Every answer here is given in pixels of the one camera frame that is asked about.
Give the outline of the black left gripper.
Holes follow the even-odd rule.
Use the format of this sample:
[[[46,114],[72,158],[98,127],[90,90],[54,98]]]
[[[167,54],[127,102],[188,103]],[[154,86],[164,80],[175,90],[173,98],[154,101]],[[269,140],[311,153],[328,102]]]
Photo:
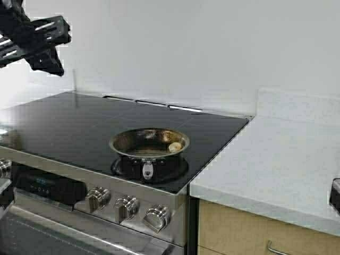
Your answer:
[[[31,21],[23,1],[1,1],[1,68],[21,59],[34,71],[62,77],[56,46],[71,42],[70,25],[61,16]]]

